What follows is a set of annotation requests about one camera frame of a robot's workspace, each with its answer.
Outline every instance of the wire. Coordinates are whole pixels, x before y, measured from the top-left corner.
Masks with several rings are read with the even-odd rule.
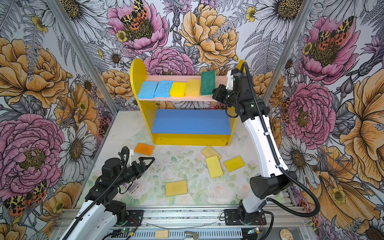
[[[74,228],[76,227],[76,225],[82,220],[83,216],[96,204],[98,203],[115,185],[115,183],[117,182],[117,180],[121,177],[121,175],[125,172],[125,170],[127,169],[127,162],[128,162],[128,158],[129,158],[129,150],[128,150],[128,154],[127,154],[127,157],[126,157],[126,160],[124,161],[124,156],[121,152],[119,152],[119,156],[120,156],[120,159],[121,161],[124,163],[123,164],[123,167],[120,171],[120,173],[114,178],[113,182],[107,187],[107,189],[99,195],[98,198],[96,198],[95,201],[93,201],[78,217],[76,217],[76,220],[75,222],[72,224],[72,226],[68,229],[68,232],[65,234],[65,236],[63,237],[62,240],[66,240],[68,239],[69,235],[71,235],[72,231],[74,230]]]
[[[255,89],[253,88],[253,80],[252,80],[252,76],[251,74],[249,73],[249,68],[248,68],[248,64],[246,62],[243,62],[242,66],[241,66],[241,72],[244,70],[245,68],[245,73],[247,75],[247,80],[248,80],[248,85],[249,85],[249,88],[251,89],[251,92],[252,92],[252,96],[253,96],[253,100],[255,101],[255,106],[256,106],[256,111],[257,111],[257,115],[260,117],[260,121],[263,125],[263,129],[264,129],[264,132],[268,132],[268,128],[265,124],[265,120],[263,118],[263,115],[261,114],[261,111],[260,111],[260,107],[259,107],[259,104],[257,103],[257,97],[256,97],[256,93],[255,93]],[[269,143],[269,146],[271,147],[271,151],[272,151],[272,154],[273,154],[273,157],[275,159],[275,162],[276,162],[276,165],[279,166],[279,170],[281,171],[281,173],[289,178],[292,182],[294,182],[296,185],[298,185],[301,189],[303,189],[306,193],[308,193],[308,195],[313,199],[314,201],[314,204],[315,204],[315,208],[312,212],[308,212],[308,213],[301,213],[301,212],[296,212],[292,209],[289,209],[287,208],[286,206],[284,206],[283,204],[279,203],[278,201],[276,201],[275,199],[272,199],[272,198],[267,198],[266,200],[267,201],[270,201],[270,202],[273,202],[274,204],[278,205],[279,207],[281,207],[282,209],[286,210],[287,212],[293,214],[293,215],[296,215],[296,216],[299,216],[299,217],[313,217],[315,215],[317,215],[319,212],[320,212],[320,202],[319,200],[317,199],[317,197],[313,194],[313,192],[311,192],[311,190],[309,190],[306,186],[304,186],[302,183],[300,183],[299,181],[297,181],[296,179],[292,178],[289,174],[288,174],[288,170],[285,170],[283,169],[283,167],[280,167],[280,161],[278,159],[278,156],[277,156],[277,152],[276,152],[276,149],[273,145],[273,141],[272,141],[272,138],[271,138],[271,135],[268,134],[266,135],[267,137],[267,140],[268,140],[268,143]]]
[[[274,221],[274,219],[275,219],[275,216],[273,215],[273,213],[271,213],[271,212],[269,212],[269,211],[261,210],[261,212],[264,213],[264,214],[269,214],[269,215],[271,215],[271,223],[269,224],[268,231],[265,233],[265,235],[264,235],[262,238],[260,238],[260,240],[264,240],[264,239],[266,239],[266,237],[268,237],[269,233],[270,233],[271,230],[272,230],[272,227],[273,227],[273,221]]]

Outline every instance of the table surface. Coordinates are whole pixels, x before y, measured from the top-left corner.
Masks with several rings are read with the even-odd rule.
[[[153,145],[148,129],[140,111],[118,112],[99,156],[91,170],[88,180],[77,202],[80,207],[88,191],[101,175],[101,167],[111,157],[118,157],[124,146],[134,149],[139,143]],[[206,167],[202,146],[155,145],[152,157],[155,162],[136,180],[138,188],[132,193],[117,194],[115,200],[127,205],[228,205],[238,204],[250,191],[249,178],[260,173],[254,159],[255,149],[244,124],[238,122],[230,146],[213,147],[222,156],[220,160],[224,175],[210,178]],[[144,156],[135,153],[132,160]],[[224,161],[241,156],[245,167],[227,172]],[[188,194],[172,197],[165,196],[165,184],[187,180]],[[284,203],[282,194],[278,200]]]

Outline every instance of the green sponge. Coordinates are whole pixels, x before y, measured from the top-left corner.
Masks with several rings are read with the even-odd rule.
[[[216,88],[216,72],[209,71],[201,73],[201,95],[212,95],[212,90]]]

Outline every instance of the orange flower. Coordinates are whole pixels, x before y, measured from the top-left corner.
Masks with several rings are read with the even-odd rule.
[[[188,40],[185,45],[196,46],[199,49],[200,63],[224,66],[236,55],[239,33],[235,32],[235,27],[219,37],[212,37],[226,22],[227,17],[218,15],[217,11],[209,5],[204,7],[200,4],[197,16],[191,11],[184,15],[180,34]]]
[[[347,135],[340,135],[345,153],[353,160],[353,169],[360,180],[375,188],[384,181],[384,69],[358,81],[354,87],[354,106],[346,102],[348,111],[357,118],[354,128]]]
[[[52,53],[39,46],[37,65],[28,78],[28,61],[23,40],[10,43],[0,38],[0,96],[11,96],[8,104],[18,102],[23,94],[34,96],[49,108],[68,93],[67,73]]]
[[[116,70],[105,71],[101,74],[101,78],[113,99],[119,96],[129,100],[133,96],[131,81],[126,72]],[[103,99],[99,90],[96,93],[99,98]]]
[[[70,182],[62,185],[55,194],[43,204],[43,209],[47,213],[40,215],[43,221],[51,221],[60,216],[64,209],[69,209],[75,201],[77,193],[80,191],[81,183]]]
[[[259,74],[255,75],[253,77],[253,85],[254,90],[256,93],[256,96],[262,96],[265,93],[266,88],[268,87],[269,81],[271,81],[272,77],[272,71],[267,72],[266,74]],[[279,81],[277,82],[277,85],[273,89],[273,93],[271,95],[271,98],[269,99],[269,102],[272,104],[274,108],[276,108],[281,99],[283,98],[283,77],[279,77]]]
[[[0,223],[0,239],[1,240],[25,240],[26,227],[15,223],[11,228],[6,223]]]
[[[380,211],[375,210],[375,204],[363,196],[366,193],[361,183],[353,181],[356,171],[352,162],[337,147],[323,146],[319,150],[322,169],[315,173],[319,176],[320,185],[317,189],[310,185],[310,189],[320,201],[321,214],[330,221],[337,216],[336,226],[344,229],[355,218],[361,218],[358,233],[365,232],[369,228],[369,220],[380,218]],[[314,208],[312,198],[306,192],[302,194]],[[372,196],[374,193],[368,190],[368,194]]]
[[[77,84],[76,90],[71,88],[70,97],[60,98],[54,111],[56,123],[65,127],[71,125],[77,129],[81,122],[84,122],[88,124],[88,130],[96,136],[98,119],[95,108],[94,101],[87,96],[84,88]]]
[[[273,135],[273,138],[275,139],[277,147],[280,147],[281,137],[283,135],[280,123],[281,123],[280,118],[272,118],[272,117],[269,118],[269,124],[271,125],[272,135]]]

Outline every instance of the pink peony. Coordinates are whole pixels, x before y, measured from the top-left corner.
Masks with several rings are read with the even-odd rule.
[[[159,46],[164,46],[168,40],[168,22],[166,17],[161,18],[153,3],[151,6],[143,0],[144,8],[148,9],[148,19],[141,23],[138,30],[125,27],[120,20],[121,17],[131,15],[134,5],[130,7],[123,5],[123,8],[108,8],[107,17],[111,34],[117,35],[118,41],[124,45],[123,53],[126,56],[134,57],[146,51],[153,51]]]
[[[335,127],[332,96],[320,83],[300,83],[290,98],[288,115],[287,135],[299,138],[310,150],[320,147]]]
[[[304,40],[304,48],[301,58],[295,64],[298,72],[304,76],[309,76],[313,81],[321,81],[325,85],[334,83],[337,79],[345,74],[355,62],[358,54],[353,54],[356,49],[360,31],[354,32],[356,29],[356,18],[353,18],[351,27],[348,31],[348,37],[340,45],[334,42],[329,43],[326,49],[319,48],[319,33],[328,31],[330,35],[342,23],[336,23],[336,20],[330,22],[329,19],[321,17],[309,31],[309,36]]]
[[[188,55],[176,49],[158,48],[151,57],[144,59],[149,75],[195,75],[195,68]]]
[[[0,123],[0,197],[26,196],[42,181],[55,185],[64,134],[52,121],[23,114]]]

